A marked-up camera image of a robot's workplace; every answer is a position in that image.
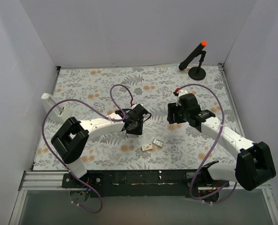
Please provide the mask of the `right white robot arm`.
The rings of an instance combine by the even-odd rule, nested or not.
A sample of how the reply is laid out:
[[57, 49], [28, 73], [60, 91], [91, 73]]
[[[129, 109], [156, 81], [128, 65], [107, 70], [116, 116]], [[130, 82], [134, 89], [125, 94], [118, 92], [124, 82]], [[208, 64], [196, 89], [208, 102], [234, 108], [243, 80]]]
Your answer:
[[214, 113], [201, 109], [194, 94], [185, 90], [173, 94], [177, 101], [168, 104], [167, 121], [170, 124], [188, 123], [204, 135], [218, 139], [218, 143], [236, 159], [234, 164], [229, 165], [218, 161], [204, 165], [197, 174], [198, 181], [209, 187], [218, 180], [233, 181], [251, 191], [276, 176], [266, 143], [255, 143], [224, 127]]

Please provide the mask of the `staple tray with staples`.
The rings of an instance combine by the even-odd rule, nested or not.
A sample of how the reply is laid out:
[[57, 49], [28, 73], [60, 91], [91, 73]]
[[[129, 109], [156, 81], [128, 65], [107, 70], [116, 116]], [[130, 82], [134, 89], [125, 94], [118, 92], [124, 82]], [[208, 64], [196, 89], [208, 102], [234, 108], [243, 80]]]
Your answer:
[[158, 147], [162, 147], [162, 146], [164, 145], [164, 142], [161, 141], [161, 140], [159, 140], [159, 139], [157, 139], [157, 138], [155, 138], [155, 139], [153, 140], [152, 144], [154, 144], [154, 145], [156, 145], [156, 146], [158, 146]]

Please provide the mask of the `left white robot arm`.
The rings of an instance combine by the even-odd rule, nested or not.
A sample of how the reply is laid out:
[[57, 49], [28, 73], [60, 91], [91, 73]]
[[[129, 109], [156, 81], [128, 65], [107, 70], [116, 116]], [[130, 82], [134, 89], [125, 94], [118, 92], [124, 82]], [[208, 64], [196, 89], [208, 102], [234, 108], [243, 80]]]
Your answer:
[[87, 169], [81, 159], [87, 141], [113, 132], [125, 131], [127, 134], [141, 135], [146, 115], [150, 115], [150, 112], [141, 104], [136, 104], [131, 109], [117, 110], [106, 118], [68, 118], [51, 139], [51, 144], [74, 174], [73, 183], [80, 188], [88, 184]]

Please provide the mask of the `staple box sleeve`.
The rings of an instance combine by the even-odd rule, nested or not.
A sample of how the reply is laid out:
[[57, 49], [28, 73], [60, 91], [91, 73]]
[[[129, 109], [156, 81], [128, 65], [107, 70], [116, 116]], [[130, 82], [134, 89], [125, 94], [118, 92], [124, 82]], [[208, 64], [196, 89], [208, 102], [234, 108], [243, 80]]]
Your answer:
[[152, 143], [148, 143], [148, 144], [144, 144], [141, 146], [142, 151], [149, 151], [153, 149], [153, 144]]

